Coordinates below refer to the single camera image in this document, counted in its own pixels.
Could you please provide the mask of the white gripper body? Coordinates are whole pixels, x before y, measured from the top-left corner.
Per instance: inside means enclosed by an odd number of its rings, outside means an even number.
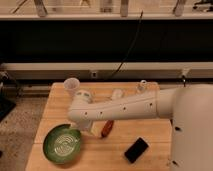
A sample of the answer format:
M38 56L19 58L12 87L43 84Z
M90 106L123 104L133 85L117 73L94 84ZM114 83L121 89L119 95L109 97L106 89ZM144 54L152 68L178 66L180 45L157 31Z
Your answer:
M73 122L70 125L71 129L78 129L79 131L87 132L88 134L92 134L92 121L79 121L79 122Z

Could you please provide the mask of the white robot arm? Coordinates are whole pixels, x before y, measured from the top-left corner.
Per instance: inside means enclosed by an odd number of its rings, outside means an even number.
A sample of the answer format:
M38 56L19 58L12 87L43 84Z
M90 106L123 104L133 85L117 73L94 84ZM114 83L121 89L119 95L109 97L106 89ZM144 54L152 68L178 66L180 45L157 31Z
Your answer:
M146 91L93 103L80 90L68 116L80 129L93 121L163 118L173 121L170 171L213 171L213 85Z

